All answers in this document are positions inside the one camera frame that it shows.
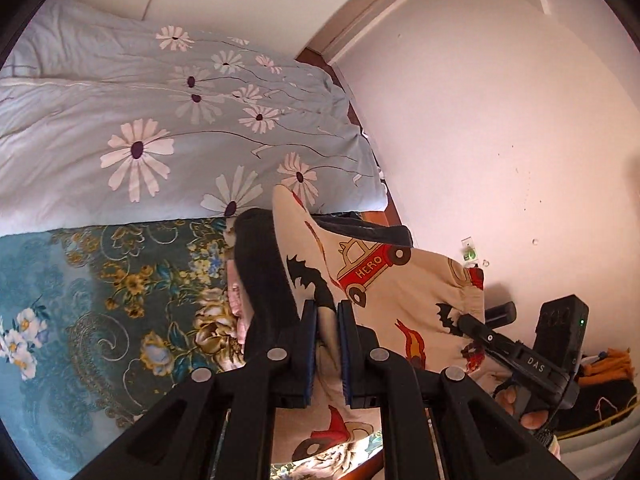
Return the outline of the cream car print garment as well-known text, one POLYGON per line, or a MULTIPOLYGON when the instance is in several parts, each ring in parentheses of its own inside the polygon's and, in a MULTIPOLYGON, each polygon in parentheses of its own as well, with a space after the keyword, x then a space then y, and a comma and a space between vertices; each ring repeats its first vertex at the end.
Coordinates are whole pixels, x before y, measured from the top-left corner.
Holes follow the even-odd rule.
POLYGON ((272 213, 296 307, 311 300, 318 312, 311 402, 304 410, 277 412, 273 463, 306 460, 381 428, 378 410, 354 410, 344 398, 337 329, 343 300, 352 304, 357 324, 417 370, 458 366, 487 392, 506 380, 506 371, 456 327, 462 314, 485 317, 481 270, 434 252, 334 233, 283 185, 273 190, 272 213))

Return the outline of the orange yellow clothes pile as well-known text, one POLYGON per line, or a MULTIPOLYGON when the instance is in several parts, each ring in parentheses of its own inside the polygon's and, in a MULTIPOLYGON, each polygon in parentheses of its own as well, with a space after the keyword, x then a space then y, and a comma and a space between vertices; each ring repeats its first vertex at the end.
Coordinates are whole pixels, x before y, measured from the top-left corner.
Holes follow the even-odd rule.
POLYGON ((556 415, 555 431, 570 436, 617 424, 639 402, 636 372, 629 349, 585 356, 577 372, 579 394, 572 408, 556 415))

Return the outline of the pile of folded clothes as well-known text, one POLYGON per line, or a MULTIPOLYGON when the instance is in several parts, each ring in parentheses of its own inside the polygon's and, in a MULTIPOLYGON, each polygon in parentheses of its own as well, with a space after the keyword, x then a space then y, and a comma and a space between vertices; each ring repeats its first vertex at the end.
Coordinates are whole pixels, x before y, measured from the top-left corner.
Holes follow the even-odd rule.
POLYGON ((227 261, 227 283, 231 312, 236 318, 236 339, 244 346, 253 310, 233 259, 227 261))

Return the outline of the teal floral blanket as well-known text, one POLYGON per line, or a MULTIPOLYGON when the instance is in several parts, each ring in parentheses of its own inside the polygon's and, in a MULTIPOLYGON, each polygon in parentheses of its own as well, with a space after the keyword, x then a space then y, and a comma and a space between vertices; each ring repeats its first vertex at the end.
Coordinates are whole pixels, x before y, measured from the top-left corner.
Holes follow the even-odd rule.
POLYGON ((2 238, 1 421, 36 478, 73 477, 197 368, 245 364, 228 297, 234 222, 2 238))

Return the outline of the light blue daisy quilt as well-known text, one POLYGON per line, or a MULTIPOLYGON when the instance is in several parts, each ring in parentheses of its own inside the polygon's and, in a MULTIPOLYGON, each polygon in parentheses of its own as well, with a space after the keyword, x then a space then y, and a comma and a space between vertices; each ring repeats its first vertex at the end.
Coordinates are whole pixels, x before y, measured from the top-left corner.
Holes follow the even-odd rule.
POLYGON ((244 39, 49 0, 1 70, 1 231, 231 217, 277 185, 349 212, 349 174, 323 168, 341 141, 319 129, 336 116, 322 76, 244 39))

